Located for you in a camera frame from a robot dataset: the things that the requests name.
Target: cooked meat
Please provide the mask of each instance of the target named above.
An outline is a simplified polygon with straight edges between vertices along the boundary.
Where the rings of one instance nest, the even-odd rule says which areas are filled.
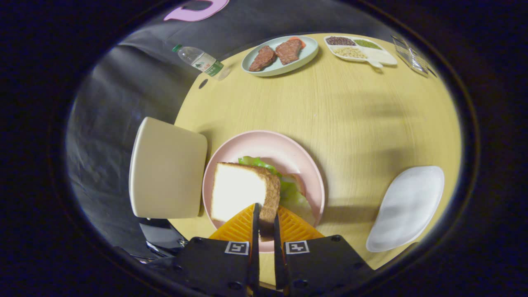
[[[262,68],[274,62],[276,58],[275,52],[269,46],[265,46],[259,50],[255,61],[249,67],[249,71],[260,71]]]
[[[282,65],[290,64],[299,60],[299,50],[302,43],[298,39],[291,39],[277,46],[275,53],[279,56]]]

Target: carrot slice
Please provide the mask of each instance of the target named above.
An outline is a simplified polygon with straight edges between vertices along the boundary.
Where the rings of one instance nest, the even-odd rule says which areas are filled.
[[[292,40],[292,39],[298,39],[300,40],[300,48],[304,48],[306,46],[306,43],[304,43],[299,37],[296,37],[296,36],[293,36],[292,38],[288,39],[288,40]]]

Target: table surface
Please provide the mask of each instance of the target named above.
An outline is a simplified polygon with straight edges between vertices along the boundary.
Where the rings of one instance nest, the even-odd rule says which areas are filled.
[[[455,190],[461,164],[456,107],[440,77],[423,77],[396,56],[392,43],[369,38],[389,51],[398,65],[375,69],[334,56],[323,37],[317,56],[283,75],[262,78],[244,72],[248,49],[222,61],[231,73],[222,81],[200,74],[189,90],[175,125],[203,134],[207,162],[229,138],[264,129],[291,137],[312,156],[324,180],[326,205],[317,230],[341,234],[373,268],[420,241],[440,219]],[[445,187],[438,209],[414,241],[371,253],[366,239],[392,180],[413,166],[443,169]],[[186,238],[209,237],[215,228],[203,211],[191,219],[170,219]],[[275,284],[273,253],[260,254],[260,280]]]

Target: red beans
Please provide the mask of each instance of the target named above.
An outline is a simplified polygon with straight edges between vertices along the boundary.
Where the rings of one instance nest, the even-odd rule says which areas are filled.
[[[330,36],[326,39],[326,42],[330,45],[356,45],[352,39],[346,37]]]

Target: bottle cap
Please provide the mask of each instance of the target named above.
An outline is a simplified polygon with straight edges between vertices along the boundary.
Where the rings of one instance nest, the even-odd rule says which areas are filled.
[[[178,44],[177,46],[175,46],[175,47],[172,49],[172,51],[173,51],[173,52],[177,52],[182,46],[183,46],[183,45]]]

